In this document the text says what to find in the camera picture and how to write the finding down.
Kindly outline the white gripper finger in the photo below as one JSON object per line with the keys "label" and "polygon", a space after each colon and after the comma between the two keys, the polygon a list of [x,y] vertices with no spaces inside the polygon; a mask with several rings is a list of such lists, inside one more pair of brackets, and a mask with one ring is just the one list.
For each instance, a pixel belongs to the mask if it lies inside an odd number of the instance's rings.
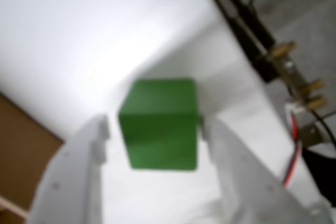
{"label": "white gripper finger", "polygon": [[305,210],[223,122],[206,118],[203,137],[215,165],[224,223],[304,223]]}
{"label": "white gripper finger", "polygon": [[101,167],[110,138],[107,116],[98,114],[49,161],[26,223],[102,223]]}

